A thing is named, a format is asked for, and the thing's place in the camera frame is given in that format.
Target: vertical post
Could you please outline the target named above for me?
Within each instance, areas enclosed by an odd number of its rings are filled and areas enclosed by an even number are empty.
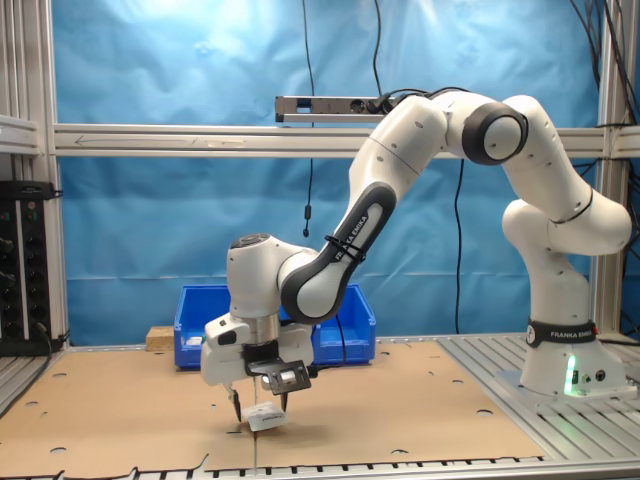
[[[638,0],[605,2],[611,9],[614,31],[624,58],[631,85],[635,82],[636,52],[638,41]],[[612,36],[606,19],[602,38],[602,72],[600,82],[600,102],[598,123],[627,123],[624,85],[613,53]],[[605,129],[605,152],[612,152],[615,128]],[[608,157],[598,163],[596,189],[606,197],[620,202],[627,201],[628,164]],[[620,310],[622,303],[623,255],[605,255],[591,260],[591,314],[601,332],[620,330]]]
[[[51,0],[20,0],[26,41],[27,98],[29,120],[38,125],[38,145],[42,154],[31,162],[33,179],[51,182],[61,190],[60,170],[55,156],[53,125],[57,121],[53,25]],[[67,281],[62,232],[62,200],[44,203],[51,335],[68,330]]]

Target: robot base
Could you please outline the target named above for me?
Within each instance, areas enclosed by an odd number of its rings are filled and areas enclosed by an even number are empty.
[[[523,371],[500,372],[498,380],[536,411],[550,404],[637,397],[625,364],[599,341],[529,348]]]

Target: blue curtain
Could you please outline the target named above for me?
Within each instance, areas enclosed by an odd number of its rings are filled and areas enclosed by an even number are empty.
[[[596,123],[588,44],[569,2],[381,0],[382,89],[532,95],[558,127]],[[310,95],[301,0],[54,0],[60,122],[274,125]],[[373,0],[308,0],[316,95],[376,95]],[[348,201],[349,160],[61,159],[71,339],[142,342],[185,284],[225,283],[236,237],[320,248]],[[451,333],[459,162],[436,160],[357,270],[378,334]],[[463,332],[523,331],[529,282],[505,240],[501,168],[468,163],[460,196]],[[588,259],[576,259],[588,272]]]

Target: wooden block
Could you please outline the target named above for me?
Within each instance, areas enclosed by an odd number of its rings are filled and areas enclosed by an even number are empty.
[[[147,334],[147,352],[173,350],[173,327],[151,327]]]

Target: green status light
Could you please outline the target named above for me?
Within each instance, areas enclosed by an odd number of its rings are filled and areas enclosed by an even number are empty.
[[[576,356],[571,355],[567,362],[567,377],[564,381],[564,393],[565,395],[571,394],[571,388],[573,384],[573,372],[576,369]]]

